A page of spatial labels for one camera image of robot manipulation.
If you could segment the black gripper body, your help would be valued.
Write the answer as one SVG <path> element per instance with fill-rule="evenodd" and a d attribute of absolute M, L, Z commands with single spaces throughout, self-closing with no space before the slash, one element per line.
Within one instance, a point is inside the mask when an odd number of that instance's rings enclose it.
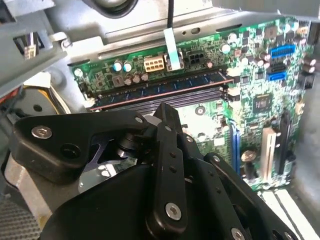
<path fill-rule="evenodd" d="M 136 165 L 61 205 L 42 240 L 221 240 L 221 224 L 182 169 Z"/>

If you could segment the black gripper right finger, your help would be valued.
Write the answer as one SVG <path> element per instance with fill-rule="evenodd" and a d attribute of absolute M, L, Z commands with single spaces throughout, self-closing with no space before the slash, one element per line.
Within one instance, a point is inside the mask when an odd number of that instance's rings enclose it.
<path fill-rule="evenodd" d="M 178 135 L 184 169 L 204 195 L 206 220 L 224 240 L 295 240 L 294 232 L 223 158 L 202 155 L 187 134 Z"/>

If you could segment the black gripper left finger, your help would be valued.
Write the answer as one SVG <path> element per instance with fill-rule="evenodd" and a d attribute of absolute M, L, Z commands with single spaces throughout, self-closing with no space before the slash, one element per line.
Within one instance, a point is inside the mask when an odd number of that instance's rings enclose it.
<path fill-rule="evenodd" d="M 137 158 L 135 166 L 174 166 L 184 175 L 183 154 L 177 146 L 182 132 L 178 112 L 162 103 L 154 115 L 157 125 L 132 110 L 27 117 L 14 125 L 11 155 L 62 190 L 93 162 L 93 146 L 105 148 L 110 143 L 112 157 L 125 151 Z"/>

